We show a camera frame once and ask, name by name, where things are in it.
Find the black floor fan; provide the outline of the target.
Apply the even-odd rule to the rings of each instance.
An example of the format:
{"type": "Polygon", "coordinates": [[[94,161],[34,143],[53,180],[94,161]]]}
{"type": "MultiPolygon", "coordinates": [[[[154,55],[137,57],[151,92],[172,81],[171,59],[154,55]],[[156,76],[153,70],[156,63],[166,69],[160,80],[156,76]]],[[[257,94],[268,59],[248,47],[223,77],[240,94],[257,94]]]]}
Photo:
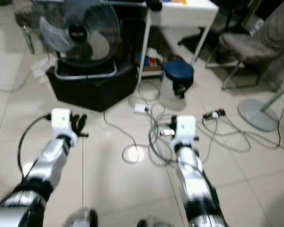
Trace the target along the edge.
{"type": "Polygon", "coordinates": [[[43,43],[57,56],[57,78],[116,75],[113,55],[120,44],[121,28],[107,0],[33,0],[33,14],[43,43]]]}

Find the black box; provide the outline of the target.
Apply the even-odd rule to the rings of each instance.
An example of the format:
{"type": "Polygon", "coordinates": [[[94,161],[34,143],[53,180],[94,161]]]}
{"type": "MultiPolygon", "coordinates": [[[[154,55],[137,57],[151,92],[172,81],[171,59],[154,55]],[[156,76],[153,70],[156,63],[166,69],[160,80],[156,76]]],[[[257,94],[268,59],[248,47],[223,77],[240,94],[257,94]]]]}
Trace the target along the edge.
{"type": "Polygon", "coordinates": [[[117,62],[116,75],[103,79],[64,80],[54,66],[45,71],[57,100],[95,112],[103,112],[131,95],[138,83],[133,63],[117,62]]]}

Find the white power adapter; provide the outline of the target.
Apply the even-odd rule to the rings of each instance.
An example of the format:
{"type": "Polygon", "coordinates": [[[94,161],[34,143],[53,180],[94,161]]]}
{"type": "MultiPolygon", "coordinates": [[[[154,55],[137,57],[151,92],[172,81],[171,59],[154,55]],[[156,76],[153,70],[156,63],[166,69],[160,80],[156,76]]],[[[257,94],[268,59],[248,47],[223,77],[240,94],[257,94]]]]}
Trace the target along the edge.
{"type": "Polygon", "coordinates": [[[151,108],[149,105],[146,104],[135,104],[134,112],[137,114],[150,114],[151,108]]]}

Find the blue round stool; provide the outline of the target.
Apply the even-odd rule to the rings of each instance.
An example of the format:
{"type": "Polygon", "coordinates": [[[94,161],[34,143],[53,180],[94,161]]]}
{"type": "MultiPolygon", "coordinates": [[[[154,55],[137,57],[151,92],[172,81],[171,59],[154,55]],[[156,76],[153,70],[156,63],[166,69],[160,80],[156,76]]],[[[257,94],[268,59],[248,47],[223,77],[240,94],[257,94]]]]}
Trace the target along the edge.
{"type": "Polygon", "coordinates": [[[160,95],[164,99],[184,99],[194,83],[194,68],[183,59],[172,59],[163,64],[160,95]]]}

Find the colourful box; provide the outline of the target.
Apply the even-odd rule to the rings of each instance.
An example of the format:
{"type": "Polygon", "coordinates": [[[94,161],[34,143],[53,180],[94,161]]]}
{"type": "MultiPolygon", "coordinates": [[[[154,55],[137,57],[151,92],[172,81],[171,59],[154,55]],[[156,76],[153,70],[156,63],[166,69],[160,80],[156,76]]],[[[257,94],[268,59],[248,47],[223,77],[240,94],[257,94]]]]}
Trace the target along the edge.
{"type": "Polygon", "coordinates": [[[163,56],[155,48],[147,48],[141,78],[160,77],[163,75],[163,56]]]}

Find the white power strip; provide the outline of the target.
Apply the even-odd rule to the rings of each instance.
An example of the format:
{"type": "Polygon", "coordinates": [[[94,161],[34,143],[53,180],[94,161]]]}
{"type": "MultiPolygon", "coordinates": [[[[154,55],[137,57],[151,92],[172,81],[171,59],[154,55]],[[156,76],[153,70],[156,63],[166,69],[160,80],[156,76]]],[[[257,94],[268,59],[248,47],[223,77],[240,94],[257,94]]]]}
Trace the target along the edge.
{"type": "Polygon", "coordinates": [[[53,65],[53,59],[51,57],[44,57],[38,59],[32,66],[32,74],[39,84],[47,84],[49,78],[46,75],[46,71],[53,65]]]}

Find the grey robot left leg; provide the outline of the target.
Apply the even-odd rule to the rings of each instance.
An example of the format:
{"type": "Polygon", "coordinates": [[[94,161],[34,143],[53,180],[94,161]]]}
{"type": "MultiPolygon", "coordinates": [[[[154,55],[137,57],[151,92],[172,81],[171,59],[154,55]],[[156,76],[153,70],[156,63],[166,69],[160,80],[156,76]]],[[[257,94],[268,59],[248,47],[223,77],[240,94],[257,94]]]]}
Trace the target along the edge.
{"type": "Polygon", "coordinates": [[[62,227],[98,227],[98,214],[92,208],[80,208],[66,218],[62,227]]]}

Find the grey round stand base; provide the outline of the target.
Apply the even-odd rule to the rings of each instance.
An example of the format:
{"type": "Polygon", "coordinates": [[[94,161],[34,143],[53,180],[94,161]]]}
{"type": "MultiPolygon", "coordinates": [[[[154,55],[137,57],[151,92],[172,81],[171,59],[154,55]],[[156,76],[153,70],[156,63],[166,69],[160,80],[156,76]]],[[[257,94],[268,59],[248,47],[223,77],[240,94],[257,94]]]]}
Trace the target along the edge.
{"type": "Polygon", "coordinates": [[[247,98],[237,105],[239,116],[249,125],[264,132],[276,131],[284,117],[284,106],[281,112],[272,108],[276,102],[284,104],[284,85],[269,100],[247,98]]]}

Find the white table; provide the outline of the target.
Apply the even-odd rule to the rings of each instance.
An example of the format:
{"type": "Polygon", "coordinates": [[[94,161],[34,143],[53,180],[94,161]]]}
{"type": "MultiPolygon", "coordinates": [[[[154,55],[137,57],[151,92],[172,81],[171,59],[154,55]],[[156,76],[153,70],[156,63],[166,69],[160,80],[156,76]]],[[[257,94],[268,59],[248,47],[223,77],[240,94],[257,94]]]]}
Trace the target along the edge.
{"type": "Polygon", "coordinates": [[[186,3],[163,2],[163,0],[145,0],[139,4],[146,9],[144,37],[142,42],[141,63],[138,67],[136,87],[139,88],[144,78],[143,63],[148,55],[150,29],[152,26],[202,27],[201,34],[190,65],[196,65],[205,39],[219,11],[210,0],[186,0],[186,3]]]}

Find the brown upholstered chair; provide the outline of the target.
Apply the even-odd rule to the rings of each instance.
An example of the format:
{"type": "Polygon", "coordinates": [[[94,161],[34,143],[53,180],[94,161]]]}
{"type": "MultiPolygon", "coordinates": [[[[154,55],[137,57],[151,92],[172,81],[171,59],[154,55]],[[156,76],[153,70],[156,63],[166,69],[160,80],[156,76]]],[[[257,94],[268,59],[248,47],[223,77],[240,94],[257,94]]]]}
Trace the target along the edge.
{"type": "Polygon", "coordinates": [[[284,53],[284,8],[275,9],[265,20],[261,28],[252,35],[242,33],[224,33],[219,36],[219,44],[211,52],[208,63],[217,58],[219,51],[233,54],[236,65],[221,84],[222,90],[254,87],[265,78],[259,73],[253,84],[229,85],[242,63],[262,63],[276,60],[284,53]]]}
{"type": "Polygon", "coordinates": [[[32,39],[32,6],[33,0],[12,0],[14,19],[23,33],[27,48],[31,54],[35,54],[35,46],[32,39]]]}

